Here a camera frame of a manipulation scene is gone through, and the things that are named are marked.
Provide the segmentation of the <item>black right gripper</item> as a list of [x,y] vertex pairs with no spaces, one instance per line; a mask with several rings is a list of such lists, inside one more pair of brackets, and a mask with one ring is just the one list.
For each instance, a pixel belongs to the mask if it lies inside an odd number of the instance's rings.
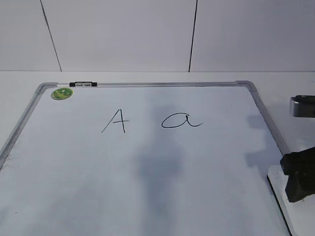
[[315,147],[285,154],[280,160],[283,173],[288,176],[285,193],[295,203],[315,193]]

